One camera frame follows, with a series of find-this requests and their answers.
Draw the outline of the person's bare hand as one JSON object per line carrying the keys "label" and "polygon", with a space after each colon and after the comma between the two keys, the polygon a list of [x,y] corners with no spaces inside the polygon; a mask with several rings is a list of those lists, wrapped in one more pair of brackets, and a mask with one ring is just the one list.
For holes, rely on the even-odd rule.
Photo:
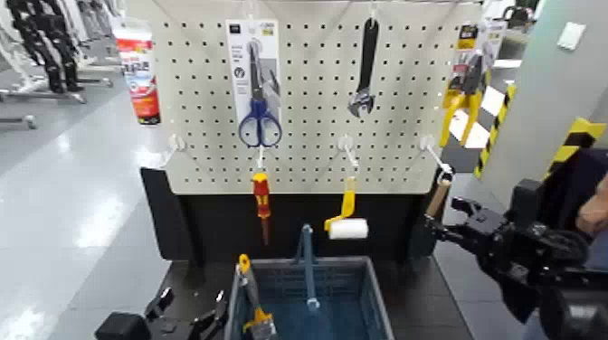
{"label": "person's bare hand", "polygon": [[590,236],[607,228],[607,176],[597,185],[592,197],[580,208],[575,225]]}

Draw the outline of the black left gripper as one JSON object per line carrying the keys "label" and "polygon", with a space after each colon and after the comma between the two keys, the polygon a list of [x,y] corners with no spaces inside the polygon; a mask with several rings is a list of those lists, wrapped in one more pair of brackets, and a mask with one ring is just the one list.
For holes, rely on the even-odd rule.
{"label": "black left gripper", "polygon": [[228,302],[223,290],[217,293],[214,308],[192,322],[163,317],[174,299],[173,289],[167,287],[148,303],[145,317],[112,312],[95,330],[94,337],[97,340],[211,340],[225,327]]}

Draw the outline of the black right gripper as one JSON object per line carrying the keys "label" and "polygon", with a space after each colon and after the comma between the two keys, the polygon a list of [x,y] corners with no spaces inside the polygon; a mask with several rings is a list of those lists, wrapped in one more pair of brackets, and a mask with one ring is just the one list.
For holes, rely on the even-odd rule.
{"label": "black right gripper", "polygon": [[[475,228],[482,234],[481,252],[476,256],[481,270],[495,281],[525,281],[528,269],[512,258],[515,227],[511,222],[511,211],[495,212],[484,208],[477,201],[454,196],[451,208],[466,213],[475,221]],[[425,215],[424,226],[437,241],[450,241],[460,246],[476,245],[477,233],[466,223],[443,224]]]}

